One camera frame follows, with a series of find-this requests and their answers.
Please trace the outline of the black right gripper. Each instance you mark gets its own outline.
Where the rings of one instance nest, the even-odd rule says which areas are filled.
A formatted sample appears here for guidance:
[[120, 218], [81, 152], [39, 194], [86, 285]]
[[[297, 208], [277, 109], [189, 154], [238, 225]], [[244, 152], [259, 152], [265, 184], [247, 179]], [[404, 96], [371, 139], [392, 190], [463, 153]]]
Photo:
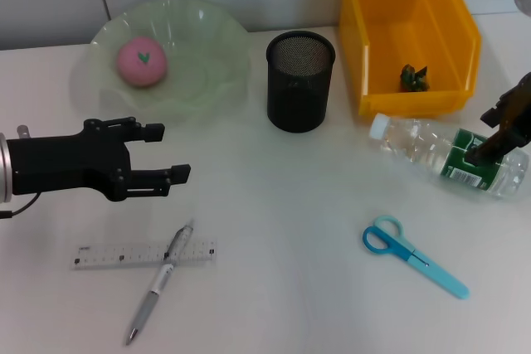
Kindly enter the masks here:
[[515, 148], [530, 142], [530, 73], [503, 94], [480, 120], [499, 131], [480, 146], [468, 150], [465, 161], [476, 167], [494, 164]]

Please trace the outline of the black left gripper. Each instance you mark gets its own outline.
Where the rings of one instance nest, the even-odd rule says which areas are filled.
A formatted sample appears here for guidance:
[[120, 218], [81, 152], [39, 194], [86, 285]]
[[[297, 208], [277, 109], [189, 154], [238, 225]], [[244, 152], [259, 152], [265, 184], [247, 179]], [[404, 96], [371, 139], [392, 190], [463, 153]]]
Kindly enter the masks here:
[[131, 170], [127, 142], [163, 140], [163, 124], [142, 125], [135, 117], [87, 119], [73, 135], [7, 140], [11, 191], [15, 196], [90, 188], [110, 201], [168, 196], [188, 181], [191, 166]]

